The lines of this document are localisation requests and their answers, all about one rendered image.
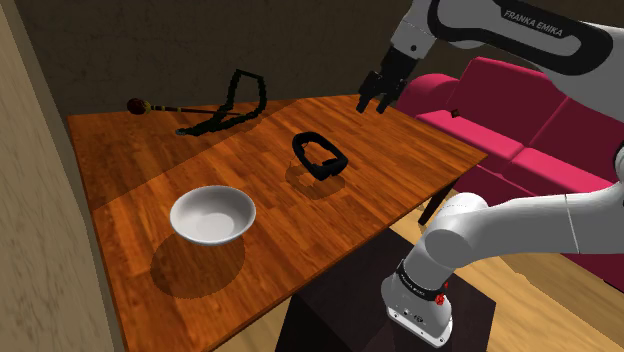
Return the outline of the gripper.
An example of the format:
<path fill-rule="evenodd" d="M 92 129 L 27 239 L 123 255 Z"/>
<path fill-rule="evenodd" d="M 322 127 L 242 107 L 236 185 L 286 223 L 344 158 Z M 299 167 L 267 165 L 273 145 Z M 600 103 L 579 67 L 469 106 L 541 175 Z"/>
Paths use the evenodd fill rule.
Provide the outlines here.
<path fill-rule="evenodd" d="M 356 110 L 363 113 L 370 101 L 381 94 L 376 111 L 383 114 L 391 103 L 399 99 L 407 85 L 408 76 L 418 62 L 417 58 L 390 47 L 381 61 L 380 70 L 369 72 L 358 89 L 360 97 Z"/>

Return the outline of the black headset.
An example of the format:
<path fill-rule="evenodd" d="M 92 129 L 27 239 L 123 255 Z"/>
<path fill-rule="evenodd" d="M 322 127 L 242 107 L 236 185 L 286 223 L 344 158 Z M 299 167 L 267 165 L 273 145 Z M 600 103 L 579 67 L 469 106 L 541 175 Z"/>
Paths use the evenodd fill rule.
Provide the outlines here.
<path fill-rule="evenodd" d="M 310 159 L 306 149 L 308 144 L 316 144 L 328 152 L 330 157 L 322 160 L 320 155 L 316 154 Z M 349 162 L 342 151 L 317 132 L 308 131 L 296 134 L 292 138 L 292 150 L 301 165 L 318 181 L 339 175 Z"/>

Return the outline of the pink sofa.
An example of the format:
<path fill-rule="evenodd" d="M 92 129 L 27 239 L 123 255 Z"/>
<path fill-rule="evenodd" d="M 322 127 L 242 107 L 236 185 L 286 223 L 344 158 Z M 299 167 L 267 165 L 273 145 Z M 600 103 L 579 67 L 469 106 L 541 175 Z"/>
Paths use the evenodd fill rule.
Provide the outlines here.
<path fill-rule="evenodd" d="M 537 71 L 477 57 L 460 78 L 426 74 L 405 88 L 399 111 L 483 152 L 458 192 L 496 206 L 511 199 L 592 192 L 617 182 L 624 122 L 567 97 Z M 573 216 L 547 226 L 519 216 L 487 231 L 486 254 L 561 253 L 624 291 L 624 205 L 613 220 Z"/>

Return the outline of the wooden table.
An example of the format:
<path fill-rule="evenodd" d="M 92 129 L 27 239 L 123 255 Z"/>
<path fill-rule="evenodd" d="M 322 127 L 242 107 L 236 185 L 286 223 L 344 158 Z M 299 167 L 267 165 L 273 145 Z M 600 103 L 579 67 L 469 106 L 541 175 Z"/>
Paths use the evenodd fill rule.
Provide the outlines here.
<path fill-rule="evenodd" d="M 199 137 L 180 113 L 68 120 L 126 352 L 210 352 L 437 191 L 484 153 L 395 109 L 358 113 L 353 95 L 272 101 L 256 119 Z M 349 159 L 316 180 L 292 138 L 317 132 Z M 226 185 L 254 223 L 219 247 L 172 229 L 186 192 Z"/>

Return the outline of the white bowl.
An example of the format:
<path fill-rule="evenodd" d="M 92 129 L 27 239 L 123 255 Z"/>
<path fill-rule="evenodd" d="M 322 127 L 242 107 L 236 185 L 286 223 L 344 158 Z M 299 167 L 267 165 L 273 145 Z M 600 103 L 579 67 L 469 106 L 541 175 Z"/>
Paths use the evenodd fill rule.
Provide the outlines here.
<path fill-rule="evenodd" d="M 236 240 L 254 223 L 256 206 L 243 191 L 213 185 L 193 189 L 171 207 L 169 221 L 175 233 L 204 246 Z"/>

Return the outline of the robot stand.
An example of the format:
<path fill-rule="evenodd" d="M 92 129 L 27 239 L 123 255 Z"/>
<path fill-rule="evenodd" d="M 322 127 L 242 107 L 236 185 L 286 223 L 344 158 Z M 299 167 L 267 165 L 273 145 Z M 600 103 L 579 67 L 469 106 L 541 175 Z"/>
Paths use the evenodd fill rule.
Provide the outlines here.
<path fill-rule="evenodd" d="M 275 352 L 486 352 L 496 302 L 449 279 L 453 330 L 440 348 L 393 322 L 382 281 L 412 244 L 386 229 L 292 296 Z"/>

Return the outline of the dark red ball-tipped stick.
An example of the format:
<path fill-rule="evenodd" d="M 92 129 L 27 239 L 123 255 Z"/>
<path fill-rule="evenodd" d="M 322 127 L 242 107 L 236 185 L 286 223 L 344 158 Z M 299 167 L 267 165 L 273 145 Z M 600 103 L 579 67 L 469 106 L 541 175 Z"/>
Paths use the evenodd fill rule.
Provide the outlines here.
<path fill-rule="evenodd" d="M 152 111 L 163 111 L 163 112 L 196 113 L 196 114 L 211 114 L 211 115 L 223 114 L 225 116 L 239 116 L 239 113 L 235 113 L 235 112 L 153 105 L 146 100 L 142 100 L 138 98 L 129 99 L 126 103 L 126 108 L 128 112 L 134 115 L 145 115 L 145 114 L 151 113 Z"/>

